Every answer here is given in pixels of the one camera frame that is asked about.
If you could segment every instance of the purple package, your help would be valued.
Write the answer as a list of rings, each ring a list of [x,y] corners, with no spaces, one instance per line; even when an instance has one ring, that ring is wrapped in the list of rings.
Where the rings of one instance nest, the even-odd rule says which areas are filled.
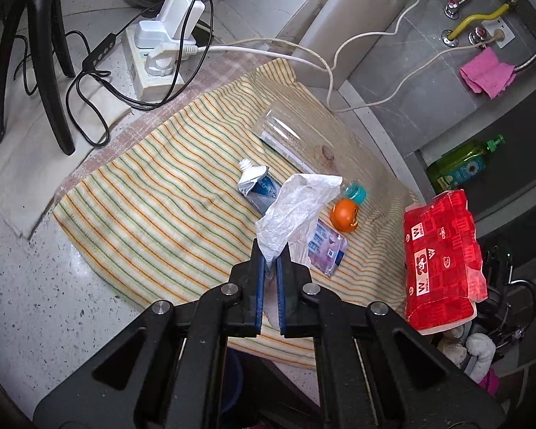
[[[319,269],[327,277],[332,277],[341,263],[346,249],[347,239],[318,219],[316,232],[312,241],[307,245],[312,266]]]

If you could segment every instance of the black tripod leg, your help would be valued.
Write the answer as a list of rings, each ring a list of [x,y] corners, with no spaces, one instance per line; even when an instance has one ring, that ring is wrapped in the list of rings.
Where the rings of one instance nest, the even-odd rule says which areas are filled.
[[[16,35],[16,30],[18,30],[18,23],[25,6],[26,0],[14,1],[4,22],[4,30],[0,39],[0,143],[4,138],[4,134],[6,134],[6,127],[4,126],[4,96],[6,95],[12,45],[14,44],[14,36]]]
[[[61,0],[52,1],[52,44],[63,73],[66,77],[75,77],[70,50],[67,48],[66,31],[63,27]]]
[[[28,0],[28,30],[32,64],[41,102],[58,145],[63,153],[71,155],[75,151],[75,146],[63,114],[51,53],[51,10],[52,0]]]

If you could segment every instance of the white charger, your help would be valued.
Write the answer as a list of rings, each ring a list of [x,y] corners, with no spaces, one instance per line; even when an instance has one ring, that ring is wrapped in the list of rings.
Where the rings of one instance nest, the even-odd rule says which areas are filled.
[[[135,30],[137,48],[151,50],[160,43],[179,44],[184,19],[193,0],[165,0],[159,15],[140,21]],[[183,45],[195,45],[193,29],[204,11],[202,0],[195,1],[184,33]]]

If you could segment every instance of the blue gripper pad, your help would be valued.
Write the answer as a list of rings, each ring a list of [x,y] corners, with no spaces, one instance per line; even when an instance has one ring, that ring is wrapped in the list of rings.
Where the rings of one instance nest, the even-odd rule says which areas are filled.
[[[266,277],[264,269],[266,261],[260,253],[258,257],[258,282],[256,286],[256,332],[260,334],[262,329],[262,311],[264,310],[264,278]]]
[[[284,274],[282,260],[276,258],[276,286],[278,293],[278,322],[280,324],[280,334],[286,334],[286,294],[284,292]]]

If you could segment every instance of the cutting board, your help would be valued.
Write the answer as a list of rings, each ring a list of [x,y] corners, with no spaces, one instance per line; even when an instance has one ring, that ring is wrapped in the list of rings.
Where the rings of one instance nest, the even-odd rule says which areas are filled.
[[[320,54],[330,65],[340,45],[351,37],[384,31],[403,9],[403,0],[328,0],[310,25],[300,45]],[[377,41],[368,36],[345,47],[334,71],[334,87],[339,88]],[[294,56],[318,62],[315,58],[296,50]],[[305,64],[293,63],[298,80],[308,87],[327,87],[327,74]]]

